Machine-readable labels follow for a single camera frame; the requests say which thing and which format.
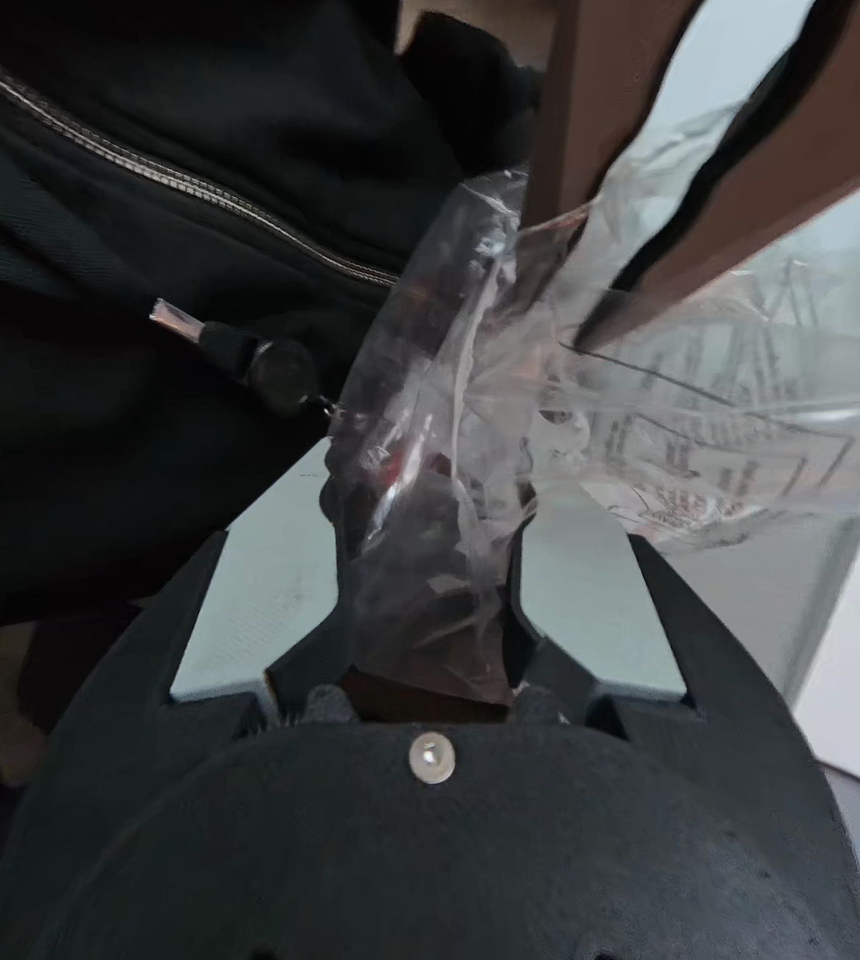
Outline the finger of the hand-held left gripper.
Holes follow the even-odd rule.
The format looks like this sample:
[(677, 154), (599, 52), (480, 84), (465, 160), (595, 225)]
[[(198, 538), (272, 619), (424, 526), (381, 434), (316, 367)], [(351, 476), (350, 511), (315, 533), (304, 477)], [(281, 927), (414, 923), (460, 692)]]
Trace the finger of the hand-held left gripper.
[(523, 224), (568, 214), (649, 117), (701, 1), (561, 2), (541, 92)]
[(860, 1), (813, 2), (673, 215), (587, 314), (577, 351), (645, 326), (858, 189)]

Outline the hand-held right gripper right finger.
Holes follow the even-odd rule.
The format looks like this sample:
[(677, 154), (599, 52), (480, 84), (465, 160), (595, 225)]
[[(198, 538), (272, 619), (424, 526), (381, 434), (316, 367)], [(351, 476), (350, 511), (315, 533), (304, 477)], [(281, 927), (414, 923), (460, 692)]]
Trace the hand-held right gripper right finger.
[(598, 504), (539, 504), (514, 548), (510, 608), (533, 642), (529, 684), (565, 702), (687, 693), (624, 528)]

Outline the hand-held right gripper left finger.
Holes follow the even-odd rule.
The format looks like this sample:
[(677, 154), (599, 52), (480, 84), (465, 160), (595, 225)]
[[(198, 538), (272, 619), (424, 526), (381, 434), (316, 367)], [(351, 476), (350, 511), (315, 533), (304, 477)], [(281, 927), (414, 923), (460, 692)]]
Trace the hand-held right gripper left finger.
[(305, 702), (349, 665), (321, 440), (226, 529), (171, 684), (175, 702)]

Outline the clear plastic bag of parts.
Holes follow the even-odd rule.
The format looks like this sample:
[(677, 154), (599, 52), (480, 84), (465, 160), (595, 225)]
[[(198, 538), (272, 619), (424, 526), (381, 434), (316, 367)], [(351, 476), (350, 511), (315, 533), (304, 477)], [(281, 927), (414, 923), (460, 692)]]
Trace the clear plastic bag of parts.
[(860, 315), (838, 256), (778, 241), (589, 352), (587, 314), (735, 105), (645, 134), (600, 195), (523, 229), (524, 170), (457, 188), (366, 337), (331, 429), (353, 666), (501, 704), (533, 642), (508, 600), (539, 504), (662, 549), (860, 514)]

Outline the black badge reel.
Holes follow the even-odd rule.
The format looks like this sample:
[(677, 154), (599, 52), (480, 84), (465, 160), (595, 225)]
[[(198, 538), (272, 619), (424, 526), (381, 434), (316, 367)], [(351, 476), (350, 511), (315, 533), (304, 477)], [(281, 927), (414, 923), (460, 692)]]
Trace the black badge reel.
[(264, 338), (220, 321), (201, 321), (159, 298), (149, 318), (192, 345), (215, 370), (247, 390), (273, 417), (289, 420), (315, 411), (331, 418), (337, 402), (321, 390), (309, 350), (289, 337)]

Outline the black zip jacket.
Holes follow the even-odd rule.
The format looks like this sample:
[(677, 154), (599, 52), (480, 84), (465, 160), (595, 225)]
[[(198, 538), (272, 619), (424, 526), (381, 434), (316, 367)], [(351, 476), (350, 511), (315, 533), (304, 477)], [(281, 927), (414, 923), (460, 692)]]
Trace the black zip jacket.
[(398, 2), (0, 2), (0, 625), (153, 593), (320, 434), (150, 319), (291, 339), (338, 394), (541, 75)]

